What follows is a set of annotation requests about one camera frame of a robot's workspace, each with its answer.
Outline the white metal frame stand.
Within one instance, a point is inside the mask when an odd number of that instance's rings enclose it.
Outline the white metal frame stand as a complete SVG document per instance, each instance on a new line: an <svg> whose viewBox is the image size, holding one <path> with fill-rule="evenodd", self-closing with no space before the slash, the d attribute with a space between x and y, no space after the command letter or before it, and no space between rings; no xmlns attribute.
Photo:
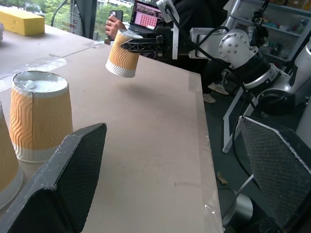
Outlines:
<svg viewBox="0 0 311 233"><path fill-rule="evenodd" d="M223 117L222 152L224 154L227 154L232 146L233 127L235 126L236 121L239 118L238 113L240 112L240 106L241 106L241 103L243 102L243 95L244 95L244 91L240 87Z"/></svg>

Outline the white storage shelf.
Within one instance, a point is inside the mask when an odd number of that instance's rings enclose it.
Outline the white storage shelf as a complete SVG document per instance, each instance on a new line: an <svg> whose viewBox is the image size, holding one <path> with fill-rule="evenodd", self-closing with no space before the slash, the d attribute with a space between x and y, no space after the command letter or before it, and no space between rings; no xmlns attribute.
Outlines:
<svg viewBox="0 0 311 233"><path fill-rule="evenodd" d="M311 0L234 0L225 26L245 31L251 45L276 67L290 73L311 36Z"/></svg>

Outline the person in dark clothes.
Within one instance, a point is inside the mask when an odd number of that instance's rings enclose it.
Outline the person in dark clothes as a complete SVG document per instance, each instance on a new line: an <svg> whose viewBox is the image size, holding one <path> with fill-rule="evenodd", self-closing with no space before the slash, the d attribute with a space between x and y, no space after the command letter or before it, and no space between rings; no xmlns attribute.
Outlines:
<svg viewBox="0 0 311 233"><path fill-rule="evenodd" d="M189 33L191 28L217 28L227 18L224 9L229 0L173 0L179 14L180 26ZM195 72L201 75L203 94L212 92L208 86L222 79L223 67L214 61L206 59L191 59L188 55L172 60L173 66Z"/></svg>

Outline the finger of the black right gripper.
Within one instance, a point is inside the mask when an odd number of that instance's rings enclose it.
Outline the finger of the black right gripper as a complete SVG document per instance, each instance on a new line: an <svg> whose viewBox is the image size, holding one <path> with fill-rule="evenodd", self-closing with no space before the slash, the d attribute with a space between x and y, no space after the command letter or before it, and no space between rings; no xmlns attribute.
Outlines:
<svg viewBox="0 0 311 233"><path fill-rule="evenodd" d="M158 35L155 38L134 38L121 44L121 48L132 53L157 53L161 51L163 36Z"/></svg>

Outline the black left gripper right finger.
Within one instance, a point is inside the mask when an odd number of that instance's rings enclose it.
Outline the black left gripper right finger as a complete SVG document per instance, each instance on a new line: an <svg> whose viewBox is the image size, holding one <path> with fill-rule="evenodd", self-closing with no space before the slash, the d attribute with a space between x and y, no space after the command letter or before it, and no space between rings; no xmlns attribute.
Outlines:
<svg viewBox="0 0 311 233"><path fill-rule="evenodd" d="M250 166L282 229L311 229L311 149L284 126L242 116Z"/></svg>

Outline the person's bare hand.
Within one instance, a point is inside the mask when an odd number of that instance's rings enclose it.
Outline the person's bare hand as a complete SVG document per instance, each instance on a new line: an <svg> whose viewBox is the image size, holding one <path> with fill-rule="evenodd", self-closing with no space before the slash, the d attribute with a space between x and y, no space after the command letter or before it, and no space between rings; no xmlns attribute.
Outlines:
<svg viewBox="0 0 311 233"><path fill-rule="evenodd" d="M105 34L109 36L112 40L115 40L118 30L125 29L125 25L116 17L108 17L105 25Z"/></svg>

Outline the orange white ribbed paper cup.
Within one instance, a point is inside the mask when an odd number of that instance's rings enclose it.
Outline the orange white ribbed paper cup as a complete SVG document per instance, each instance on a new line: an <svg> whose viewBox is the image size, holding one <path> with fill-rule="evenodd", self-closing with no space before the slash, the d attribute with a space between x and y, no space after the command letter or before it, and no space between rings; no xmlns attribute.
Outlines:
<svg viewBox="0 0 311 233"><path fill-rule="evenodd" d="M136 74L139 54L123 49L121 45L131 39L142 38L141 35L130 30L119 29L105 65L106 69L113 74L133 78Z"/></svg>
<svg viewBox="0 0 311 233"><path fill-rule="evenodd" d="M16 74L12 79L9 132L18 160L35 164L49 160L73 132L67 80L35 70Z"/></svg>
<svg viewBox="0 0 311 233"><path fill-rule="evenodd" d="M19 167L0 102L0 210L18 193L23 182L23 171Z"/></svg>

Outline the black smartphone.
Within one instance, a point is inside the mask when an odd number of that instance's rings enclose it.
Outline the black smartphone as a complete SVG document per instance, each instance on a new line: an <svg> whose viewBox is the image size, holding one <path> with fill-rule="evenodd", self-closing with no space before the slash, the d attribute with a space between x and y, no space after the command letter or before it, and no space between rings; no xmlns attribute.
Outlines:
<svg viewBox="0 0 311 233"><path fill-rule="evenodd" d="M109 16L114 16L119 21L123 20L123 10L112 10L109 12Z"/></svg>

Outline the open laptop with pink screen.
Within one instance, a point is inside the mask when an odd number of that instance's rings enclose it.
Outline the open laptop with pink screen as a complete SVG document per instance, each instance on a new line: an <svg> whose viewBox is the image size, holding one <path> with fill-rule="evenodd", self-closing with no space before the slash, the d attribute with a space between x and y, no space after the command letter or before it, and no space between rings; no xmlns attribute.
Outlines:
<svg viewBox="0 0 311 233"><path fill-rule="evenodd" d="M128 29L137 33L150 33L161 20L162 14L157 6L135 0Z"/></svg>

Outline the yellow foam block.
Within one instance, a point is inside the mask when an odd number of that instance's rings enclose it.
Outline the yellow foam block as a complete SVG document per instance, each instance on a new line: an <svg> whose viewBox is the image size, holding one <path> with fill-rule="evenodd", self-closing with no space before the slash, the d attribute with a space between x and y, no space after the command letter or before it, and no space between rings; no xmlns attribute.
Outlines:
<svg viewBox="0 0 311 233"><path fill-rule="evenodd" d="M0 7L0 23L5 31L22 36L45 33L44 17L20 9Z"/></svg>

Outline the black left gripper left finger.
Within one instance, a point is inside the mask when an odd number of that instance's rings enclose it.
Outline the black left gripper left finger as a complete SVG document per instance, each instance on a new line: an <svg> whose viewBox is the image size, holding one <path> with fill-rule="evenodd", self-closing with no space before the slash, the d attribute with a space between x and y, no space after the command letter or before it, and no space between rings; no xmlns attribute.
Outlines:
<svg viewBox="0 0 311 233"><path fill-rule="evenodd" d="M99 180L107 126L67 135L0 220L0 233L81 233Z"/></svg>

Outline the grey metal cylinder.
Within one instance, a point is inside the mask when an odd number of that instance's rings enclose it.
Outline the grey metal cylinder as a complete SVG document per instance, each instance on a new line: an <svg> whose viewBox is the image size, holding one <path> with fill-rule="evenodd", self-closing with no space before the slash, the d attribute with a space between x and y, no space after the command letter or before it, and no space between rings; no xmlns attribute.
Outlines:
<svg viewBox="0 0 311 233"><path fill-rule="evenodd" d="M236 192L230 188L218 190L223 226L230 226L239 231L250 222L253 215L253 204L248 196L239 194L234 200L235 195Z"/></svg>

